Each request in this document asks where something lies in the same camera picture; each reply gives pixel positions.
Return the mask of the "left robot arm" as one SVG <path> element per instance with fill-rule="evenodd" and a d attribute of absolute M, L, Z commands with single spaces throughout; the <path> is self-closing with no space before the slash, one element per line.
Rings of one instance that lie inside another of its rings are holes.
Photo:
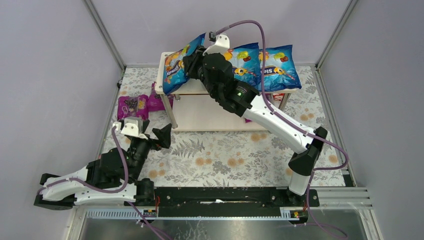
<path fill-rule="evenodd" d="M 34 206 L 49 210 L 70 210 L 87 204 L 148 206 L 158 201 L 154 182 L 139 179 L 151 151 L 171 146 L 172 124 L 146 133 L 149 120 L 126 117 L 115 121 L 111 136 L 115 147 L 81 169 L 63 176 L 44 173 Z"/>

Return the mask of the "blue Slendy bag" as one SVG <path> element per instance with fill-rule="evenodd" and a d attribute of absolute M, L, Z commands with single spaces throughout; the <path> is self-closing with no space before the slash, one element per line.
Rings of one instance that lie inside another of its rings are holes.
<path fill-rule="evenodd" d="M 301 81 L 292 57 L 293 46 L 283 45 L 260 49 L 258 59 L 265 60 L 263 83 L 258 83 L 258 91 L 277 92 L 286 89 L 301 89 Z"/>
<path fill-rule="evenodd" d="M 205 40 L 205 33 L 198 35 L 182 49 L 165 57 L 163 75 L 162 75 L 162 90 L 166 95 L 169 95 L 179 89 L 188 81 L 184 73 L 183 57 L 191 55 L 197 48 L 202 46 Z"/>
<path fill-rule="evenodd" d="M 232 65 L 234 78 L 248 83 L 256 90 L 261 81 L 259 53 L 259 44 L 254 42 L 228 49 L 223 54 Z"/>

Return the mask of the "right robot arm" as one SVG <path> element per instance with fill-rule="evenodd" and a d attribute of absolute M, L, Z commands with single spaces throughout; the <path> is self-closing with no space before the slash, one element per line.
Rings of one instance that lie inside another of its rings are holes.
<path fill-rule="evenodd" d="M 198 46 L 182 58 L 184 74 L 199 80 L 209 96 L 224 110 L 249 119 L 282 139 L 293 155 L 288 163 L 292 176 L 286 190 L 294 206 L 307 203 L 313 168 L 321 155 L 328 131 L 302 125 L 274 107 L 265 94 L 234 77 L 232 64 L 220 53 L 206 53 Z"/>

